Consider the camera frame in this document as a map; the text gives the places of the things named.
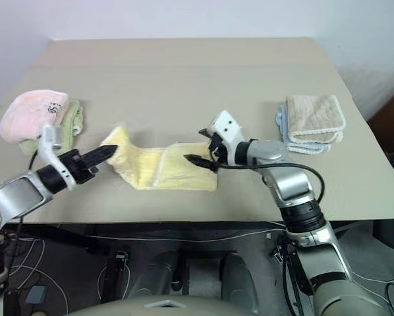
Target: black cable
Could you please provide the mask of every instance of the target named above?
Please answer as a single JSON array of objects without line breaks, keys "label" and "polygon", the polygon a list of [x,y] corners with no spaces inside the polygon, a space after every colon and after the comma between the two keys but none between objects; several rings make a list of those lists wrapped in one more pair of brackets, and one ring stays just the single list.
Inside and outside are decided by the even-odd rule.
[{"label": "black cable", "polygon": [[[16,255],[15,255],[15,257],[17,258],[17,257],[20,257],[20,256],[22,256],[22,255],[25,255],[27,252],[28,252],[28,250],[30,249],[30,247],[32,246],[32,244],[27,244],[26,243],[26,247],[22,250],[22,251],[18,251],[17,253],[16,253]],[[7,246],[5,246],[5,254],[6,255],[8,255],[8,256],[10,256],[11,254],[10,254],[10,252],[9,251],[7,251],[7,247],[9,247],[9,245],[7,245]]]},{"label": "black cable", "polygon": [[294,168],[300,168],[300,169],[304,169],[307,171],[310,171],[311,173],[313,173],[315,176],[317,176],[318,180],[320,181],[321,184],[321,190],[320,190],[320,194],[317,198],[317,202],[320,203],[323,199],[324,196],[324,190],[325,190],[325,183],[324,183],[324,179],[322,177],[322,175],[315,169],[313,169],[312,167],[306,166],[306,165],[301,165],[299,163],[266,163],[263,165],[250,165],[250,166],[228,166],[228,165],[222,165],[220,163],[218,163],[214,157],[213,157],[213,153],[210,152],[210,157],[212,159],[212,161],[215,163],[215,165],[218,168],[223,168],[223,169],[232,169],[232,170],[253,170],[253,169],[264,169],[264,168],[277,168],[277,167],[294,167]]},{"label": "black cable", "polygon": [[300,316],[304,316],[304,310],[302,308],[302,303],[301,303],[301,297],[300,297],[300,292],[298,291],[298,285],[296,285],[296,278],[295,278],[295,274],[293,273],[292,270],[292,264],[291,264],[291,260],[289,258],[289,254],[287,249],[285,249],[286,251],[286,262],[287,262],[287,266],[288,266],[288,271],[289,271],[289,278],[291,279],[291,284],[292,284],[292,289],[294,291],[294,296],[295,296],[295,302],[296,302],[296,306],[298,307],[298,314]]},{"label": "black cable", "polygon": [[34,159],[36,159],[36,157],[38,156],[38,151],[36,150],[28,164],[28,170],[32,170],[33,168],[33,163],[34,163]]},{"label": "black cable", "polygon": [[[32,170],[34,159],[36,158],[37,155],[38,155],[38,151],[36,150],[31,158],[29,164],[28,164],[28,170]],[[11,271],[11,267],[14,264],[14,260],[15,260],[16,254],[17,254],[18,244],[20,243],[20,233],[21,233],[21,227],[23,225],[23,218],[24,218],[23,216],[20,217],[20,221],[18,222],[18,225],[17,225],[15,245],[14,245],[13,254],[10,256],[8,271]]]},{"label": "black cable", "polygon": [[20,243],[20,232],[21,232],[21,226],[22,225],[23,225],[23,216],[20,217],[20,221],[18,222],[18,225],[17,225],[15,245],[14,245],[13,254],[10,256],[10,261],[9,261],[9,264],[8,264],[8,271],[11,271],[11,267],[14,264],[14,259],[15,259],[16,254],[17,254],[18,244]]},{"label": "black cable", "polygon": [[389,302],[388,306],[389,306],[390,312],[394,316],[394,307],[393,307],[393,304],[390,300],[390,295],[389,295],[389,288],[391,285],[394,286],[394,283],[387,283],[384,292],[385,292],[385,297],[386,297],[387,301]]},{"label": "black cable", "polygon": [[288,293],[288,284],[287,284],[287,252],[285,251],[286,244],[282,245],[282,283],[283,283],[283,293],[285,295],[285,300],[287,301],[287,305],[289,311],[291,312],[292,316],[296,316],[294,307],[291,303],[291,299],[289,298]]}]

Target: electrical wire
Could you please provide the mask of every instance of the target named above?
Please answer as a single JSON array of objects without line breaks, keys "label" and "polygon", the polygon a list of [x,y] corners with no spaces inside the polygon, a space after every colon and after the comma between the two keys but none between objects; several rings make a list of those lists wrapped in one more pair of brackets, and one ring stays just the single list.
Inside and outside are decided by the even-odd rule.
[{"label": "electrical wire", "polygon": [[[16,240],[16,238],[11,239],[11,236],[16,236],[15,232],[8,232],[8,233],[6,233],[6,235],[10,237],[11,241],[15,241]],[[20,237],[18,240],[20,240],[21,242],[32,242],[34,240],[34,238],[33,237],[31,237],[31,238],[21,238]]]},{"label": "electrical wire", "polygon": [[[11,253],[10,253],[9,251],[7,251],[7,248],[8,248],[9,245],[10,245],[9,241],[15,241],[15,240],[12,240],[12,239],[10,239],[10,238],[6,238],[6,239],[7,239],[7,242],[5,243],[5,254],[6,254],[8,257],[10,257],[10,256],[11,256]],[[15,257],[18,258],[18,257],[21,257],[21,256],[25,255],[25,254],[28,252],[28,250],[30,249],[30,246],[31,246],[31,244],[30,244],[30,245],[27,245],[23,250],[21,250],[21,246],[19,246],[19,247],[18,247],[18,251],[17,251]]]},{"label": "electrical wire", "polygon": [[62,295],[63,295],[63,297],[64,297],[64,300],[65,300],[65,307],[66,307],[66,309],[67,309],[67,314],[68,314],[68,312],[69,312],[69,309],[68,309],[68,299],[67,299],[67,296],[65,295],[64,290],[59,286],[59,284],[57,283],[57,281],[55,281],[53,278],[51,278],[47,273],[45,273],[45,272],[43,272],[43,271],[41,271],[41,270],[39,270],[39,269],[36,269],[36,268],[28,267],[27,265],[15,265],[15,266],[13,266],[12,268],[18,268],[18,267],[22,267],[23,269],[30,269],[30,270],[33,270],[33,271],[35,271],[35,272],[39,272],[39,273],[43,274],[45,277],[47,277],[50,281],[52,281],[52,283],[54,283],[54,285],[56,285],[56,287],[61,291],[61,293],[62,293]]},{"label": "electrical wire", "polygon": [[40,264],[40,261],[42,260],[43,257],[43,253],[45,252],[45,241],[42,240],[42,252],[40,253],[39,259],[36,262],[36,264],[34,265],[34,268],[32,269],[32,271],[30,272],[30,274],[24,279],[24,281],[18,286],[17,290],[20,290],[22,288],[22,286],[24,285],[24,283],[27,282],[27,280],[32,276],[32,274],[34,273],[34,271],[36,271],[36,268],[38,267],[38,265]]},{"label": "electrical wire", "polygon": [[280,227],[286,227],[287,225],[285,225],[285,224],[281,224],[281,223],[278,223],[278,222],[271,222],[271,221],[266,221],[267,223],[270,223],[270,224],[273,224],[273,225],[277,225],[277,226],[280,226]]},{"label": "electrical wire", "polygon": [[100,295],[99,287],[100,287],[100,277],[102,276],[102,273],[106,270],[106,266],[100,271],[99,276],[98,276],[98,296],[99,300],[102,299],[102,296]]},{"label": "electrical wire", "polygon": [[294,167],[294,168],[300,168],[304,169],[307,171],[310,171],[313,173],[315,176],[317,176],[318,180],[320,181],[321,184],[321,189],[320,189],[320,194],[317,198],[317,202],[320,203],[323,199],[324,196],[324,191],[325,191],[325,183],[322,175],[312,167],[306,166],[306,165],[301,165],[299,163],[266,163],[262,165],[250,165],[250,166],[228,166],[228,165],[223,165],[221,163],[218,163],[214,156],[213,153],[210,151],[210,158],[212,159],[213,163],[216,165],[217,168],[223,168],[223,169],[230,169],[230,170],[254,170],[254,169],[266,169],[266,168],[277,168],[277,167]]},{"label": "electrical wire", "polygon": [[390,300],[390,295],[389,295],[390,286],[394,286],[394,283],[387,283],[384,292],[385,292],[385,297],[387,298],[387,301],[388,301],[389,309],[391,310],[392,314],[394,315],[394,306]]},{"label": "electrical wire", "polygon": [[387,304],[389,304],[389,301],[387,299],[385,299],[383,296],[381,296],[380,294],[377,294],[374,291],[371,291],[370,289],[366,288],[365,286],[359,284],[357,281],[353,281],[353,282],[356,283],[357,285],[361,286],[363,289],[365,289],[365,291],[367,291],[367,292],[369,292],[369,293],[381,298],[383,301],[385,301]]},{"label": "electrical wire", "polygon": [[283,283],[283,293],[285,295],[285,301],[287,302],[289,312],[291,313],[292,316],[296,316],[294,307],[292,306],[291,303],[291,299],[289,298],[288,284],[287,284],[287,258],[286,258],[285,250],[283,251],[283,256],[282,256],[282,283]]},{"label": "electrical wire", "polygon": [[[21,261],[20,265],[23,265],[23,264],[26,262],[28,256],[30,255],[30,253],[31,253],[32,250],[33,250],[33,246],[34,246],[34,243],[35,243],[36,241],[37,241],[37,240],[33,240],[32,245],[30,246],[30,249],[28,250],[26,256],[25,256],[24,259],[23,259],[23,261]],[[21,269],[20,267],[17,268],[17,269],[15,269],[13,272],[10,273],[10,276],[13,275],[13,274],[15,274],[15,273],[16,273],[18,270],[20,270],[20,269]]]},{"label": "electrical wire", "polygon": [[30,162],[28,164],[28,170],[32,170],[33,168],[33,163],[34,163],[34,159],[36,159],[36,157],[38,156],[38,151],[36,150],[32,156],[32,158],[30,159]]},{"label": "electrical wire", "polygon": [[20,217],[20,221],[18,222],[18,225],[17,225],[14,251],[13,251],[13,254],[10,256],[10,261],[8,264],[8,271],[10,271],[11,267],[14,264],[14,260],[15,260],[16,254],[17,254],[17,249],[18,249],[18,243],[20,242],[20,233],[21,233],[22,225],[23,225],[23,216]]},{"label": "electrical wire", "polygon": [[[130,268],[128,267],[127,263],[124,264],[124,269],[126,269],[126,270],[128,271],[128,280],[127,280],[127,285],[125,286],[125,290],[124,290],[124,294],[123,294],[123,298],[122,298],[122,299],[124,299],[124,298],[125,298],[125,295],[127,294],[128,286],[130,285],[130,279],[131,279],[131,270],[130,270]],[[104,267],[104,268],[102,269],[102,271],[100,271],[99,276],[98,276],[98,296],[99,296],[99,300],[102,299],[101,294],[100,294],[100,291],[99,291],[99,287],[100,287],[100,278],[101,278],[101,276],[102,276],[102,274],[103,274],[103,272],[104,272],[105,270],[106,270],[106,267]]]},{"label": "electrical wire", "polygon": [[230,240],[235,238],[242,238],[246,236],[256,235],[256,234],[263,234],[265,232],[273,232],[276,230],[280,230],[281,232],[286,231],[282,228],[273,228],[267,230],[261,230],[259,232],[248,232],[246,234],[232,236],[232,237],[225,237],[225,238],[218,238],[218,239],[209,239],[209,240],[188,240],[188,239],[177,239],[177,238],[119,238],[119,237],[108,237],[108,236],[93,236],[87,235],[87,237],[97,238],[97,239],[108,239],[108,240],[136,240],[139,242],[222,242],[224,240]]},{"label": "electrical wire", "polygon": [[352,273],[353,273],[354,275],[356,275],[358,278],[363,278],[364,280],[367,280],[367,281],[373,281],[373,282],[384,283],[384,284],[393,283],[393,282],[394,282],[394,279],[388,280],[388,281],[376,280],[376,279],[374,279],[374,278],[366,278],[365,276],[359,275],[359,274],[357,274],[357,273],[355,273],[355,272],[352,272]]},{"label": "electrical wire", "polygon": [[125,286],[123,299],[125,298],[125,295],[127,294],[128,286],[130,285],[130,279],[131,279],[131,271],[130,271],[130,268],[128,267],[127,263],[125,263],[124,268],[127,269],[127,271],[128,271],[128,280],[127,280],[127,285]]},{"label": "electrical wire", "polygon": [[21,292],[21,291],[25,291],[25,290],[30,290],[30,289],[32,289],[34,286],[38,285],[39,282],[42,280],[42,274],[40,274],[40,273],[37,272],[37,271],[34,271],[34,273],[37,273],[38,276],[39,276],[39,278],[38,278],[35,282],[33,282],[31,285],[29,285],[29,286],[26,286],[26,284],[25,284],[25,285],[20,289],[20,292]]}]

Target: blue towel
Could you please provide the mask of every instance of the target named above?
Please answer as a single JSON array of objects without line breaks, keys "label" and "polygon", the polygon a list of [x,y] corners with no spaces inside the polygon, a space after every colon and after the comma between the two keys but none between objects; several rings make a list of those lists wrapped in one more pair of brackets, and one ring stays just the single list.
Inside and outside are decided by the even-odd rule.
[{"label": "blue towel", "polygon": [[296,153],[306,153],[309,155],[316,155],[318,153],[325,153],[326,151],[329,151],[331,148],[330,144],[323,144],[323,143],[296,144],[292,142],[288,137],[288,119],[287,119],[286,105],[282,105],[281,112],[276,114],[276,124],[279,125],[283,142],[288,147],[289,151],[294,151]]}]

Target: stack of towels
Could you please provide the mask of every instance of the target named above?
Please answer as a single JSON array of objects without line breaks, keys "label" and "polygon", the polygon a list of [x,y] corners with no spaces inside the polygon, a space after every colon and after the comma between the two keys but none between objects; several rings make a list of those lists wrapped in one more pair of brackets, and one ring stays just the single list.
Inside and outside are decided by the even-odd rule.
[{"label": "stack of towels", "polygon": [[74,136],[83,128],[83,108],[78,101],[53,90],[33,90],[20,94],[8,107],[0,123],[0,135],[9,143],[18,143],[26,155],[38,149],[43,125],[61,126],[61,155],[72,149]]},{"label": "stack of towels", "polygon": [[276,115],[289,151],[318,154],[343,139],[347,123],[335,95],[291,95]]}]

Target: white cable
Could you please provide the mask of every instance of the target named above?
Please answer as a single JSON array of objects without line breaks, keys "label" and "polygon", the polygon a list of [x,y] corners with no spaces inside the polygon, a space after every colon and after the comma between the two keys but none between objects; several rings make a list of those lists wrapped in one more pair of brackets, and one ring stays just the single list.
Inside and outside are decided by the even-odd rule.
[{"label": "white cable", "polygon": [[[125,295],[127,294],[128,286],[130,285],[130,279],[131,279],[131,271],[130,271],[130,268],[128,267],[128,265],[127,265],[126,262],[125,262],[125,264],[124,264],[124,269],[126,269],[126,270],[128,271],[128,280],[127,280],[127,285],[125,286],[125,290],[124,290],[124,294],[123,294],[123,299],[125,298]],[[99,287],[100,287],[100,278],[101,278],[102,273],[104,272],[104,270],[106,270],[106,267],[104,267],[104,268],[102,269],[102,271],[100,271],[99,276],[98,276],[98,296],[99,296],[99,299],[100,299],[100,300],[102,299],[101,294],[100,294],[100,291],[99,291]]]},{"label": "white cable", "polygon": [[99,277],[98,277],[98,296],[99,296],[99,300],[102,299],[102,296],[100,295],[100,291],[99,291],[99,287],[100,287],[100,277],[102,276],[102,273],[106,270],[106,266],[102,269],[102,271],[100,271],[99,273]]},{"label": "white cable", "polygon": [[54,285],[56,285],[56,287],[57,287],[57,288],[61,291],[61,293],[63,294],[64,300],[65,300],[65,307],[66,307],[66,309],[67,309],[67,314],[68,314],[68,299],[67,299],[67,296],[65,295],[64,290],[59,286],[59,284],[57,283],[57,281],[55,281],[53,278],[51,278],[47,273],[44,273],[43,271],[41,271],[41,270],[39,270],[39,269],[36,269],[36,268],[28,267],[27,265],[15,265],[15,266],[12,266],[12,268],[18,268],[18,267],[25,268],[25,269],[30,269],[30,270],[32,270],[32,271],[39,272],[39,273],[43,274],[45,277],[47,277],[49,280],[51,280],[51,281],[54,283]]},{"label": "white cable", "polygon": [[[28,256],[30,255],[30,252],[32,252],[32,250],[33,250],[34,243],[37,242],[37,241],[38,240],[33,240],[32,245],[30,246],[30,249],[27,251],[26,257],[24,257],[24,259],[23,259],[23,261],[21,261],[20,265],[23,265],[26,262]],[[11,272],[10,276],[15,274],[19,269],[20,269],[20,267],[18,267],[13,272]]]},{"label": "white cable", "polygon": [[125,298],[125,294],[127,294],[128,286],[130,285],[130,279],[131,279],[131,271],[130,271],[130,268],[128,267],[126,262],[125,262],[124,268],[127,269],[127,271],[128,271],[128,281],[127,281],[127,285],[125,286],[123,299]]},{"label": "white cable", "polygon": [[278,223],[278,222],[271,222],[271,221],[266,221],[267,223],[273,224],[273,225],[278,225],[278,226],[282,226],[282,227],[286,227],[287,225]]},{"label": "white cable", "polygon": [[273,229],[261,230],[259,232],[248,232],[246,234],[242,234],[242,235],[238,235],[238,236],[225,237],[225,238],[219,238],[219,239],[209,239],[209,240],[188,240],[188,239],[176,239],[176,238],[118,238],[118,237],[92,236],[92,235],[89,235],[87,237],[92,237],[92,238],[97,238],[97,239],[110,239],[110,240],[136,240],[136,241],[141,241],[141,242],[164,242],[164,241],[171,241],[171,242],[221,242],[224,240],[241,238],[241,237],[255,235],[255,234],[263,234],[265,232],[273,232],[275,230],[285,231],[285,229],[273,228]]},{"label": "white cable", "polygon": [[[10,232],[9,234],[8,234],[8,236],[16,236],[17,234],[15,233],[15,232]],[[20,240],[21,242],[32,242],[32,241],[34,241],[34,238],[19,238],[18,240]]]},{"label": "white cable", "polygon": [[380,294],[377,294],[377,293],[375,293],[375,292],[373,292],[373,291],[367,289],[365,286],[359,284],[359,283],[356,282],[356,281],[353,281],[353,282],[354,282],[354,283],[357,283],[357,285],[361,286],[363,289],[365,289],[365,291],[367,291],[367,292],[369,292],[369,293],[371,293],[371,294],[374,294],[375,296],[381,298],[381,299],[382,299],[383,301],[385,301],[386,303],[389,303],[389,301],[388,301],[387,299],[385,299],[383,296],[381,296]]},{"label": "white cable", "polygon": [[43,257],[43,253],[45,252],[45,240],[42,240],[42,252],[40,253],[38,262],[36,262],[36,264],[34,265],[34,268],[32,269],[32,271],[30,272],[30,274],[24,279],[24,281],[22,282],[22,284],[20,284],[17,288],[17,290],[20,290],[22,288],[22,286],[24,285],[24,283],[27,282],[27,280],[32,276],[32,274],[34,273],[34,271],[36,270],[36,268],[38,267],[38,265],[40,264],[40,261],[42,260]]},{"label": "white cable", "polygon": [[394,282],[394,279],[393,279],[393,280],[388,280],[388,281],[376,280],[376,279],[374,279],[374,278],[366,278],[365,276],[359,275],[359,274],[357,274],[357,273],[355,273],[355,272],[352,272],[352,273],[353,273],[354,275],[356,275],[358,278],[363,278],[364,280],[367,280],[367,281],[379,282],[379,283],[384,283],[384,284],[393,283],[393,282]]}]

